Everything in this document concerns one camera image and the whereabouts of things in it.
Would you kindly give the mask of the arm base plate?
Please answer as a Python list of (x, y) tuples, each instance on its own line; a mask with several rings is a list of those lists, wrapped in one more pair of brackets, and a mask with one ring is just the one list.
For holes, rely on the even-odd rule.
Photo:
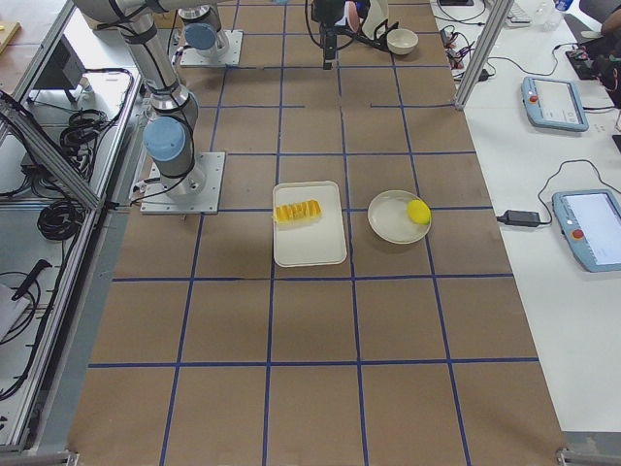
[(166, 191), (176, 181), (162, 178), (155, 163), (151, 175), (160, 181), (150, 183), (140, 202), (145, 215), (215, 215), (218, 212), (225, 152), (199, 152), (195, 156), (194, 169), (172, 190)]
[(240, 62), (242, 30), (215, 32), (210, 26), (184, 28), (186, 45), (181, 54), (180, 66), (185, 68), (223, 68), (237, 66)]

